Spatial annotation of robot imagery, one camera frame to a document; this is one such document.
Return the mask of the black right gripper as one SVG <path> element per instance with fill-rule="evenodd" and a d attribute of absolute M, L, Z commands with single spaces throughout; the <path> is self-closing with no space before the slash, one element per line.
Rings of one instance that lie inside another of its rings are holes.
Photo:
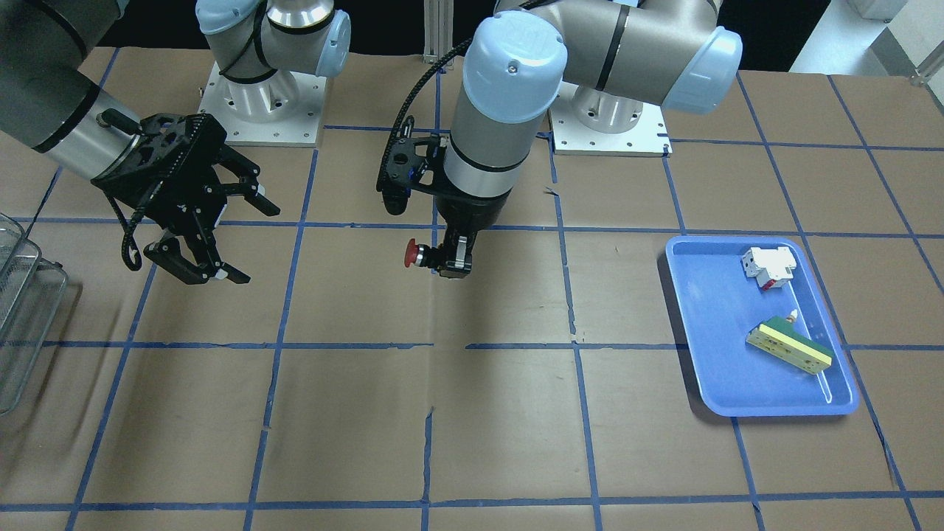
<path fill-rule="evenodd" d="M 227 196 L 243 199 L 265 216 L 281 213 L 257 180 L 260 166 L 226 144 L 226 129 L 210 114 L 155 114 L 134 123 L 122 112 L 101 112 L 101 125 L 129 133 L 129 154 L 92 184 L 173 235 L 145 247 L 160 268 L 186 285 L 229 280 L 245 285 L 251 277 L 223 261 L 212 231 Z M 180 239 L 195 262 L 183 256 Z"/>

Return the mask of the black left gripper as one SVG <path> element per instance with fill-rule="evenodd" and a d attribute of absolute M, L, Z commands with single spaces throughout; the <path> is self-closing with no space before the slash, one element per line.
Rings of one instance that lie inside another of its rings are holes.
<path fill-rule="evenodd" d="M 476 233 L 498 222 L 509 196 L 483 198 L 482 205 L 438 196 L 435 204 L 439 215 L 445 219 L 446 235 L 441 245 L 429 249 L 429 269 L 449 279 L 468 276 Z"/>

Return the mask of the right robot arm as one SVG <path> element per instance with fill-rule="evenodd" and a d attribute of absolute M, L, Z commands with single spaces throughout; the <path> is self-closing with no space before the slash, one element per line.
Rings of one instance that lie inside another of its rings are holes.
<path fill-rule="evenodd" d="M 122 227 L 122 261 L 148 258 L 186 285 L 250 278 L 220 255 L 229 196 L 264 215 L 260 168 L 226 144 L 211 114 L 141 119 L 80 71 L 125 1 L 4 1 L 2 130 L 103 192 Z"/>

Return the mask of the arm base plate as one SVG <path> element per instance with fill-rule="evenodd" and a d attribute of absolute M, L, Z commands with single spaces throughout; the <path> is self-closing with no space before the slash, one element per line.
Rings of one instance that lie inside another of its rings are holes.
<path fill-rule="evenodd" d="M 664 157 L 673 152 L 658 105 L 563 82 L 549 118 L 559 154 Z"/>
<path fill-rule="evenodd" d="M 246 147 L 313 147 L 327 84 L 350 51 L 350 15 L 333 1 L 199 1 L 215 56 L 200 101 Z"/>

